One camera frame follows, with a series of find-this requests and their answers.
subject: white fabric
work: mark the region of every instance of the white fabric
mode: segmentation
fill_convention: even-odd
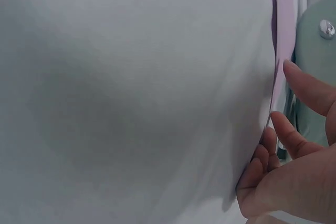
[[[1,5],[1,223],[244,223],[272,0]]]

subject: finger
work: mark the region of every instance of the finger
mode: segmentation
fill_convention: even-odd
[[[256,187],[262,179],[262,171],[263,165],[261,161],[256,157],[253,158],[239,180],[237,191],[240,189],[250,189]]]
[[[288,224],[271,215],[262,215],[259,217],[248,219],[246,224]]]
[[[293,62],[283,63],[286,80],[301,102],[315,112],[327,116],[336,101],[336,88],[302,72]]]
[[[279,140],[293,159],[323,149],[322,146],[316,143],[307,142],[282,113],[273,112],[271,119]]]
[[[256,150],[254,151],[253,157],[256,157],[260,160],[261,164],[262,164],[262,171],[263,173],[265,173],[267,171],[267,167],[268,167],[268,151],[267,149],[259,144],[256,148]]]
[[[276,154],[277,148],[277,134],[275,130],[270,127],[267,127],[264,132],[264,137],[262,138],[262,145],[268,151],[268,167],[267,171],[272,171],[275,168],[280,167],[280,160]]]
[[[252,159],[237,185],[237,200],[241,214],[245,218],[255,214],[254,191],[264,177],[262,171],[263,165],[261,161],[258,158]]]

